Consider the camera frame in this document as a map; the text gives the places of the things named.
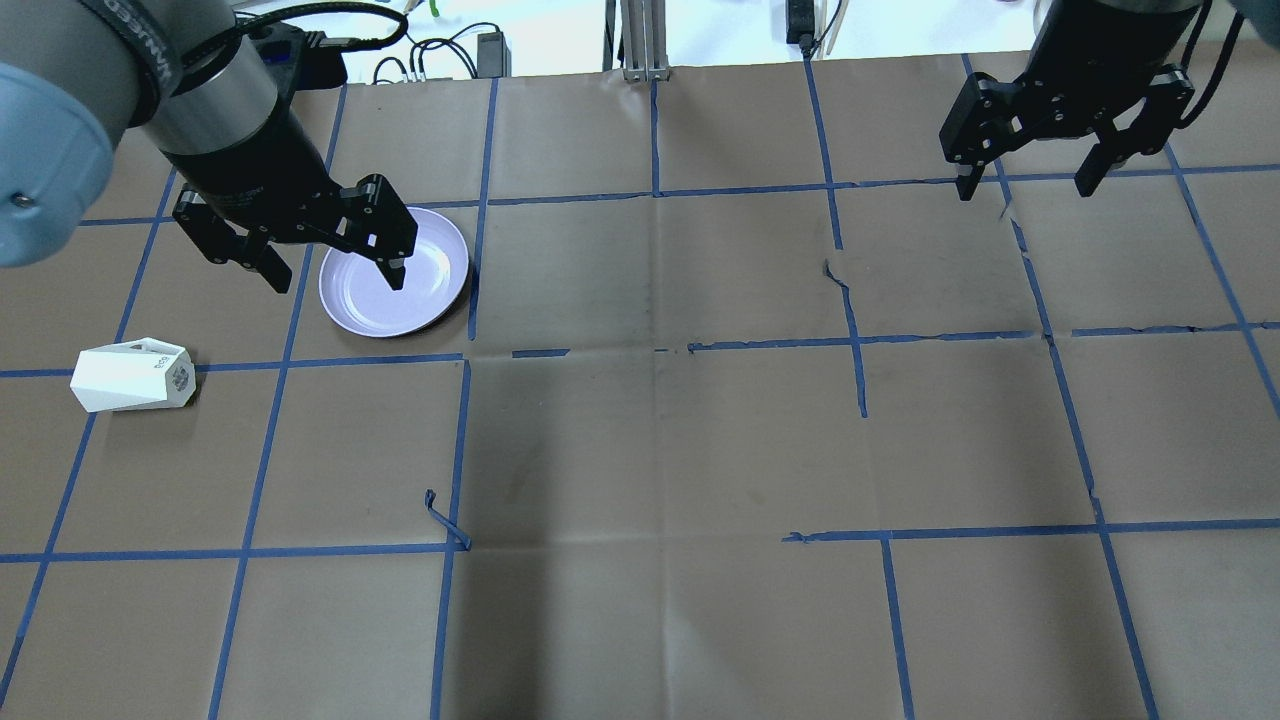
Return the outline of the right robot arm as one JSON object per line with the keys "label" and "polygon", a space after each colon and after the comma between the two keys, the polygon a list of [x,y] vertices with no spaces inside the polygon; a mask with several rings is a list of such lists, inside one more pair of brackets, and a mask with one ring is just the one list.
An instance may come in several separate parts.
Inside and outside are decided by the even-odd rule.
{"label": "right robot arm", "polygon": [[1277,4],[1236,1],[1210,82],[1197,91],[1187,67],[1208,19],[1207,1],[1053,1],[1027,65],[1001,82],[969,74],[940,129],[968,201],[986,169],[1029,142],[1094,136],[1074,176],[1089,197],[1132,156],[1158,152],[1194,123],[1215,95],[1242,27],[1277,45]]}

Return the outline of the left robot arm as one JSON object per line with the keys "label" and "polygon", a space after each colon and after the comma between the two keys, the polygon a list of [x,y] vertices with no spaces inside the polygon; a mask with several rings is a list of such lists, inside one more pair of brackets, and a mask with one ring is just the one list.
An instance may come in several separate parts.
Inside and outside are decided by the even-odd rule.
{"label": "left robot arm", "polygon": [[291,104],[389,46],[404,13],[319,1],[241,18],[225,1],[3,4],[3,265],[60,252],[141,128],[184,184],[172,214],[212,264],[288,291],[282,245],[367,259],[402,290],[417,224],[379,174],[338,184]]}

